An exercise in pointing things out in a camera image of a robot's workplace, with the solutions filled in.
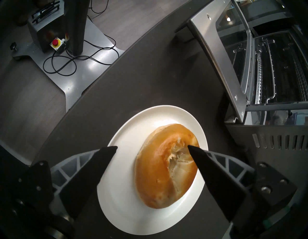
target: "emergency stop button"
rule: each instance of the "emergency stop button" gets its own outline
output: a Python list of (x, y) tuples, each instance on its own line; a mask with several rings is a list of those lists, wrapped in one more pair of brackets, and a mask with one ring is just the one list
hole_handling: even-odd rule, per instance
[(52, 41), (52, 44), (53, 44), (54, 46), (57, 46), (57, 45), (59, 44), (59, 42), (58, 42), (57, 39), (54, 39), (54, 40)]

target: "black pole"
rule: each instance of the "black pole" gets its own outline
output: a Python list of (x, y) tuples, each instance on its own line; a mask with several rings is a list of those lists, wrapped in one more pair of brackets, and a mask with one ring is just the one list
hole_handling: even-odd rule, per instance
[(83, 51), (89, 4), (90, 0), (65, 0), (64, 2), (66, 48), (74, 56), (80, 55)]

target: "electrical cord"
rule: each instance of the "electrical cord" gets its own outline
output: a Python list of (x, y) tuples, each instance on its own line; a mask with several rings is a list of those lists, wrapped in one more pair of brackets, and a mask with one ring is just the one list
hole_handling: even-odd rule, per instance
[[(92, 20), (91, 20), (91, 18), (89, 17), (89, 15), (87, 15), (88, 16), (88, 18), (90, 19), (90, 21), (92, 22)], [(94, 22), (92, 22), (93, 24), (94, 24)]]
[[(108, 3), (109, 3), (109, 0), (107, 0), (107, 5), (106, 5), (104, 11), (106, 11), (107, 6), (108, 6)], [(92, 8), (92, 0), (91, 0), (91, 6), (89, 7), (89, 9), (91, 9), (92, 12), (98, 14), (97, 16), (101, 15), (101, 14), (104, 12), (104, 11), (102, 11), (102, 12), (95, 12), (95, 11), (93, 10), (93, 8)]]
[[(71, 76), (71, 75), (73, 75), (73, 74), (77, 71), (77, 64), (76, 64), (76, 62), (75, 62), (74, 60), (88, 60), (88, 59), (91, 59), (91, 60), (93, 60), (93, 61), (95, 61), (95, 62), (97, 62), (97, 63), (100, 63), (100, 64), (102, 64), (102, 65), (107, 65), (107, 66), (112, 65), (112, 63), (111, 63), (111, 64), (106, 64), (106, 63), (100, 62), (100, 61), (96, 60), (95, 58), (93, 58), (93, 56), (94, 56), (96, 53), (98, 53), (99, 51), (101, 51), (101, 50), (114, 50), (114, 51), (117, 53), (118, 58), (120, 57), (118, 51), (117, 51), (116, 49), (114, 49), (114, 47), (116, 46), (116, 41), (115, 41), (112, 37), (107, 36), (106, 34), (104, 34), (104, 35), (105, 35), (106, 37), (111, 38), (111, 39), (115, 42), (115, 44), (114, 44), (112, 47), (100, 47), (100, 46), (97, 46), (97, 45), (94, 45), (94, 44), (88, 42), (87, 40), (84, 40), (85, 42), (89, 43), (90, 45), (92, 45), (92, 46), (98, 48), (98, 50), (97, 50), (94, 54), (92, 54), (91, 56), (76, 56), (76, 57), (73, 57), (72, 55), (70, 55), (70, 54), (68, 53), (68, 51), (67, 51), (67, 49), (66, 49), (66, 47), (65, 47), (65, 51), (66, 51), (66, 53), (67, 53), (70, 57), (68, 57), (68, 56), (61, 56), (61, 55), (55, 56), (55, 53), (56, 53), (56, 51), (55, 51), (55, 52), (52, 54), (52, 56), (48, 57), (48, 58), (44, 61), (44, 63), (43, 63), (43, 70), (44, 70), (46, 73), (48, 73), (48, 74), (56, 74), (56, 73), (57, 73), (57, 74), (59, 74), (59, 75), (61, 75), (61, 76)], [(66, 62), (60, 69), (56, 70), (55, 67), (54, 67), (54, 64), (53, 64), (53, 59), (54, 59), (55, 57), (65, 57), (65, 58), (68, 58), (68, 59), (70, 59), (70, 60), (69, 60), (68, 62)], [(48, 59), (50, 59), (50, 58), (51, 58), (51, 65), (52, 65), (52, 68), (54, 69), (53, 72), (48, 72), (48, 71), (45, 70), (45, 63), (46, 63), (46, 61), (47, 61)], [(71, 73), (71, 74), (68, 74), (68, 75), (61, 74), (59, 71), (61, 71), (64, 67), (66, 67), (70, 62), (73, 62), (73, 63), (75, 64), (75, 70), (74, 70), (74, 72)]]

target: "round plate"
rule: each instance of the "round plate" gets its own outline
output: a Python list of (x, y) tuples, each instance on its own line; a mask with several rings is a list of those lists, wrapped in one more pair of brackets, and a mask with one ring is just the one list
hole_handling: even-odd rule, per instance
[(159, 126), (173, 123), (191, 130), (200, 147), (208, 150), (198, 121), (186, 110), (171, 105), (155, 106), (136, 114), (108, 144), (116, 145), (118, 149), (97, 185), (97, 196), (106, 218), (124, 232), (150, 235), (166, 230), (190, 211), (201, 194), (204, 180), (199, 170), (190, 189), (167, 208), (149, 208), (136, 193), (134, 167), (137, 153), (150, 133)]

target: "gray floor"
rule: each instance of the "gray floor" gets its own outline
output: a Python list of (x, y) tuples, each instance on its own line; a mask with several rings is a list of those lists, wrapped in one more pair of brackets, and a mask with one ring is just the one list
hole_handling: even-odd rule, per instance
[[(94, 24), (113, 37), (119, 49), (127, 50), (151, 27), (188, 0), (110, 0), (98, 17), (89, 10)], [(107, 0), (93, 0), (102, 11)], [(61, 118), (65, 95), (31, 60), (14, 61), (12, 42), (29, 42), (27, 26), (12, 25), (0, 45), (0, 145), (30, 164)]]

